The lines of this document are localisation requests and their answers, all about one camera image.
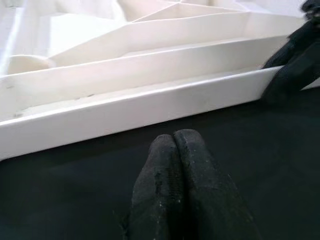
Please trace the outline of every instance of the black glove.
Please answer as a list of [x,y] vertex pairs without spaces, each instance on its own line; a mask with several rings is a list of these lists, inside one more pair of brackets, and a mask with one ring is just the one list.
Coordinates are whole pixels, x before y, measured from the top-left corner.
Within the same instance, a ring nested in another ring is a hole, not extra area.
[[320,77],[319,7],[319,0],[309,0],[302,6],[309,21],[265,63],[263,68],[284,65],[262,94],[265,103],[282,102]]
[[194,130],[152,143],[134,186],[127,229],[129,240],[261,239],[231,177]]

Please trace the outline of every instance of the white plastic structure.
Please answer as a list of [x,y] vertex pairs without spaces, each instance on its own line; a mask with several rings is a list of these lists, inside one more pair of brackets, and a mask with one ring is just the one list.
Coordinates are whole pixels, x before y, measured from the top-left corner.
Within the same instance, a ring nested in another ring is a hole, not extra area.
[[0,160],[258,99],[283,2],[0,0]]

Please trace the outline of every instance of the black mat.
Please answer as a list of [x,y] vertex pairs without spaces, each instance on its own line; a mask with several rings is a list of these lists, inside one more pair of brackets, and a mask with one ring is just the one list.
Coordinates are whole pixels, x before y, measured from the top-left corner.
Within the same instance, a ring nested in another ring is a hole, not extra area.
[[184,128],[230,172],[265,240],[320,239],[319,88],[285,107],[253,102],[3,161],[0,239],[120,240],[149,144]]

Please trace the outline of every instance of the gloved hand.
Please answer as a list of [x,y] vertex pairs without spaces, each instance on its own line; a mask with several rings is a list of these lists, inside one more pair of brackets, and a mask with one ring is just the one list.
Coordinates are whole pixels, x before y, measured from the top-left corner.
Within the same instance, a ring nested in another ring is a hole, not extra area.
[[152,143],[129,216],[128,240],[261,239],[231,177],[194,130]]
[[267,104],[286,100],[320,77],[320,0],[308,0],[301,9],[308,22],[263,67],[284,65],[262,94]]

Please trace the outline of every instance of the black surface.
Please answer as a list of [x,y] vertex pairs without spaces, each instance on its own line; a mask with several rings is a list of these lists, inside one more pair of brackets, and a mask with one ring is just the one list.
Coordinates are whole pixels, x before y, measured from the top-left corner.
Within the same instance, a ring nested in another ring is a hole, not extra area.
[[0,239],[121,239],[150,143],[184,128],[230,172],[265,240],[320,239],[319,88],[283,107],[254,102],[3,161]]

